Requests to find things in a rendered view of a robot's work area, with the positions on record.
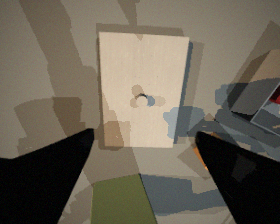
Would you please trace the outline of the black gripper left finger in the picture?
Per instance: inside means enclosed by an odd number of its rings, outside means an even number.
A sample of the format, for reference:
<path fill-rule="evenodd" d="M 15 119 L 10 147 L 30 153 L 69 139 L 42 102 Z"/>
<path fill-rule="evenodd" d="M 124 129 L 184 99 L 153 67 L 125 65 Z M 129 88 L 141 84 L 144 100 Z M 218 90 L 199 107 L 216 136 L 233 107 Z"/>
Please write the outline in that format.
<path fill-rule="evenodd" d="M 7 224 L 57 224 L 94 142 L 88 128 L 53 144 L 0 158 L 0 212 Z"/>

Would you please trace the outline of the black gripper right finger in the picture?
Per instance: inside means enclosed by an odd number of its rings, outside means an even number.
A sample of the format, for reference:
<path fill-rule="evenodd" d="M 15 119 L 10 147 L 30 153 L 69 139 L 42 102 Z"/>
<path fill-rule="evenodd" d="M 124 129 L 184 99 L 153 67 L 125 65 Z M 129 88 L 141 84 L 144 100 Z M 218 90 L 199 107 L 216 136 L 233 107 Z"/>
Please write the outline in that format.
<path fill-rule="evenodd" d="M 236 224 L 280 224 L 280 162 L 198 131 L 195 143 Z"/>

